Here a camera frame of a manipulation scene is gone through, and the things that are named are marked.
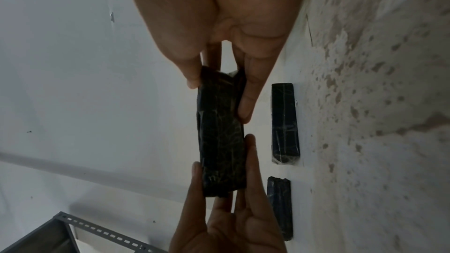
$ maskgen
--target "black wrapped package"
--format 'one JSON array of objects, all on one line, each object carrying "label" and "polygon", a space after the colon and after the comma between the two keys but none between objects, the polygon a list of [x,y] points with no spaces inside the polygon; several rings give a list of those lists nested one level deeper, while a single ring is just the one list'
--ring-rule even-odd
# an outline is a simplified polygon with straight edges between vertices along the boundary
[{"label": "black wrapped package", "polygon": [[285,241],[294,236],[292,226],[291,182],[270,176],[267,178],[267,197],[272,205]]},{"label": "black wrapped package", "polygon": [[292,83],[272,84],[272,161],[294,164],[300,159],[299,132]]},{"label": "black wrapped package", "polygon": [[243,70],[232,74],[203,67],[197,96],[197,129],[203,195],[226,197],[246,186],[244,127],[237,108],[245,87]]}]

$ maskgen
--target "concrete surface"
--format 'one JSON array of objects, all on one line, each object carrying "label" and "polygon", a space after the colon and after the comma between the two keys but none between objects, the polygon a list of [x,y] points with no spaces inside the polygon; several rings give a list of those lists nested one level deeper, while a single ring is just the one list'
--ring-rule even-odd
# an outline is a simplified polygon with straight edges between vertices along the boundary
[{"label": "concrete surface", "polygon": [[[292,181],[290,252],[450,251],[449,3],[304,0],[245,128],[263,179]],[[0,11],[0,248],[63,210],[167,249],[198,159],[196,92],[132,0]],[[296,166],[271,163],[276,82],[295,86]]]}]

